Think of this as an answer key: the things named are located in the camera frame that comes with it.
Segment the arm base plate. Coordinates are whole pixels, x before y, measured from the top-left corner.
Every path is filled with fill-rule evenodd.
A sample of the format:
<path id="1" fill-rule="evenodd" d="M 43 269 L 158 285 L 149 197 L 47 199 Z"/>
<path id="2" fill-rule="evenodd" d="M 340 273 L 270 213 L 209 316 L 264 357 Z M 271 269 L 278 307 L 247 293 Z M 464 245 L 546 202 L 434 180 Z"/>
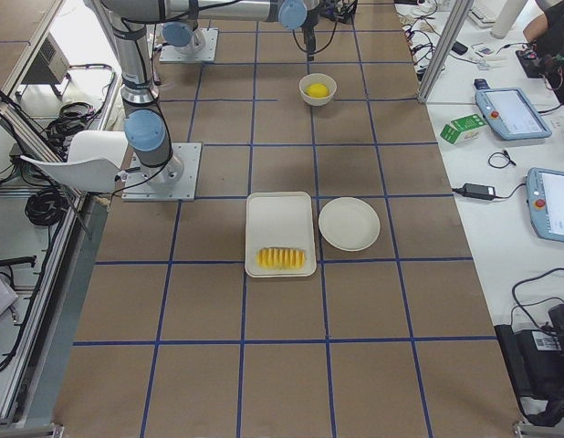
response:
<path id="1" fill-rule="evenodd" d="M 160 61 L 168 64 L 213 63 L 217 47 L 218 29 L 197 28 L 195 30 L 202 33 L 204 36 L 204 49 L 193 55 L 185 55 L 164 42 L 165 46 L 161 50 Z"/>
<path id="2" fill-rule="evenodd" d="M 174 143 L 172 159 L 160 174 L 145 182 L 155 171 L 142 166 L 137 154 L 131 157 L 130 172 L 125 179 L 128 189 L 121 192 L 126 202 L 193 201 L 196 193 L 198 171 L 202 154 L 201 143 Z"/>

